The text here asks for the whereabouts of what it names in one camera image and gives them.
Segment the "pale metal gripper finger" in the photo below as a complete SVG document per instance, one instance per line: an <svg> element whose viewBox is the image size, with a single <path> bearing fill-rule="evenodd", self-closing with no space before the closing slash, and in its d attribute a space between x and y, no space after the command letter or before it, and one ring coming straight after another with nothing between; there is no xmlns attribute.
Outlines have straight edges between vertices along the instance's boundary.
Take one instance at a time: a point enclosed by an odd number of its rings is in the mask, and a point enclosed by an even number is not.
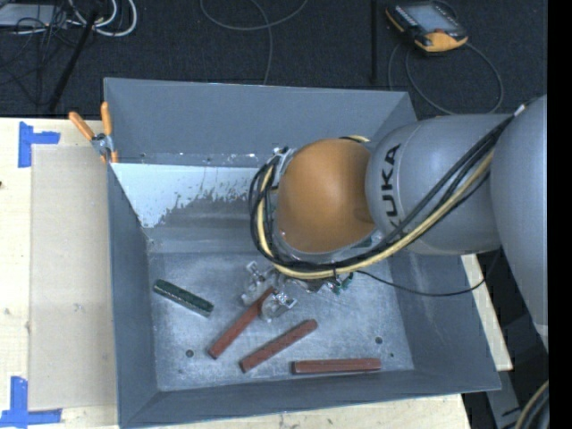
<svg viewBox="0 0 572 429"><path fill-rule="evenodd" d="M262 272L256 261L246 265L248 277L244 283L243 292L240 296L244 305L251 305L259 299L272 285L272 275L269 270Z"/></svg>
<svg viewBox="0 0 572 429"><path fill-rule="evenodd" d="M272 292L262 303L261 318L268 323L292 310L298 300L283 291Z"/></svg>

